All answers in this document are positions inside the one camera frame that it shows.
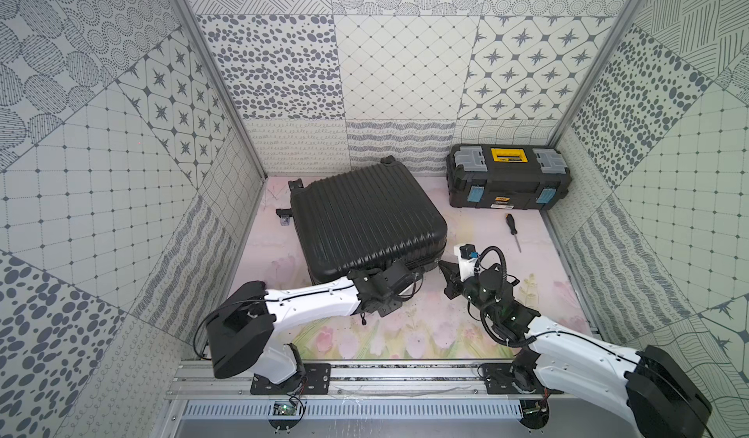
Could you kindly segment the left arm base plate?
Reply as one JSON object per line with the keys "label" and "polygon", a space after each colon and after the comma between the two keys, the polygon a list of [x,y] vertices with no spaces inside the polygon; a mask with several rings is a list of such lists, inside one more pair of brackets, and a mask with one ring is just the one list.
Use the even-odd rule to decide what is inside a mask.
{"label": "left arm base plate", "polygon": [[292,393],[327,395],[330,388],[332,365],[330,363],[304,363],[302,367],[282,383],[271,383],[269,379],[254,375],[251,395],[287,395]]}

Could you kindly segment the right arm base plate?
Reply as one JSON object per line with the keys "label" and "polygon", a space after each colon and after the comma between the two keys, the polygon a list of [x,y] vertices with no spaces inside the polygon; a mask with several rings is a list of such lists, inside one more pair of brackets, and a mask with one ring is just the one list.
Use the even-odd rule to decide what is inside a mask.
{"label": "right arm base plate", "polygon": [[480,364],[477,369],[479,379],[483,381],[489,395],[562,394],[557,389],[544,387],[533,373],[518,373],[512,362],[490,362]]}

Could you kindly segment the black ribbed hard-shell suitcase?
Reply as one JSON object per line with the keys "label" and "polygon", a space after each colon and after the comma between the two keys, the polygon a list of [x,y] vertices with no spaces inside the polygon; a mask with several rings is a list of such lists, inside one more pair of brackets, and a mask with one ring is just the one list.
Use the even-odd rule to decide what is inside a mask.
{"label": "black ribbed hard-shell suitcase", "polygon": [[291,223],[315,285],[399,260],[427,272],[446,249],[446,220],[392,155],[308,186],[290,181],[289,190]]}

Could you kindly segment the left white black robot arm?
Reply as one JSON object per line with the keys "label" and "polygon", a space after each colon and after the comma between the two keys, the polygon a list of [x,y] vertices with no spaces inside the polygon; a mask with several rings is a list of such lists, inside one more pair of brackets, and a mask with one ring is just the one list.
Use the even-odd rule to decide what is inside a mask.
{"label": "left white black robot arm", "polygon": [[291,392],[306,377],[304,362],[296,346],[274,340],[277,334],[331,317],[386,317],[417,293],[422,280],[422,270],[399,260],[386,270],[351,270],[335,281],[300,289],[271,290],[262,281],[248,282],[201,322],[214,377],[230,379],[249,371]]}

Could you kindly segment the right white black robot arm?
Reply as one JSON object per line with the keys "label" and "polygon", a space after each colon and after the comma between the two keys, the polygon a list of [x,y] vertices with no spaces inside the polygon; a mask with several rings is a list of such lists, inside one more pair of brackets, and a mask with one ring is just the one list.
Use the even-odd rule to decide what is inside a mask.
{"label": "right white black robot arm", "polygon": [[712,433],[712,406],[664,349],[626,348],[568,329],[519,303],[501,264],[441,262],[449,299],[478,310],[488,336],[517,354],[518,388],[568,393],[636,426],[643,437],[703,437]]}

